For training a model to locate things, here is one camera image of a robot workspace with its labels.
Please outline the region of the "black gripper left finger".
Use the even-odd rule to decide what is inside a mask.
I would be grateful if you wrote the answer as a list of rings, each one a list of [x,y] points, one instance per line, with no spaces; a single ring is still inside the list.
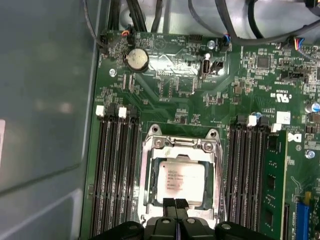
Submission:
[[[163,200],[163,216],[152,217],[146,226],[127,221],[94,237],[93,240],[174,240],[177,234],[176,202]]]

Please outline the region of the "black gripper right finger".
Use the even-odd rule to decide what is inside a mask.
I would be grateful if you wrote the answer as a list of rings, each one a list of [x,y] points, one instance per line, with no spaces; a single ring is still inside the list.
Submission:
[[[187,200],[175,200],[182,240],[269,240],[270,237],[242,225],[223,221],[211,228],[202,218],[189,217]]]

